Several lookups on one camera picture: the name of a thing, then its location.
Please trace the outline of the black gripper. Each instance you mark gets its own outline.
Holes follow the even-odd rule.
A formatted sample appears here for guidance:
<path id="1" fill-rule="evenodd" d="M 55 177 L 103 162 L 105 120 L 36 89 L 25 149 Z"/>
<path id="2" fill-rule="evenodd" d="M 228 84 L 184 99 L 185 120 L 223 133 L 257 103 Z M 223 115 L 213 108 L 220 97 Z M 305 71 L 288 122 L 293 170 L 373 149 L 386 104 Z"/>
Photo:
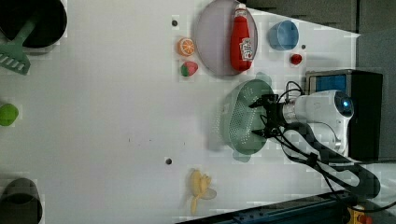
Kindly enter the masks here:
<path id="1" fill-rule="evenodd" d="M 262 107 L 264 109 L 265 114 L 259 115 L 264 127 L 259 130 L 253 130 L 252 133 L 265 139 L 280 137 L 282 134 L 280 127 L 285 124 L 285 121 L 281 118 L 281 103 L 278 101 L 278 95 L 262 95 L 258 100 L 249 106 L 249 108 L 256 107 Z"/>

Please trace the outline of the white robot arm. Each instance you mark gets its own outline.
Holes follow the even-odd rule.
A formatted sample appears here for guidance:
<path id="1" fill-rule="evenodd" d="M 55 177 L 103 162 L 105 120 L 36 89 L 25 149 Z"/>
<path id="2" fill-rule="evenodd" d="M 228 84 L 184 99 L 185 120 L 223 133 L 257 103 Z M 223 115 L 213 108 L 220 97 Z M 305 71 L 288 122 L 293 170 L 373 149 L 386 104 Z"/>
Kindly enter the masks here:
<path id="1" fill-rule="evenodd" d="M 253 133 L 275 138 L 293 161 L 318 171 L 352 193 L 372 199 L 380 192 L 379 179 L 344 155 L 354 105 L 341 91 L 318 91 L 281 102 L 264 94 L 250 105 L 264 109 L 264 127 Z"/>

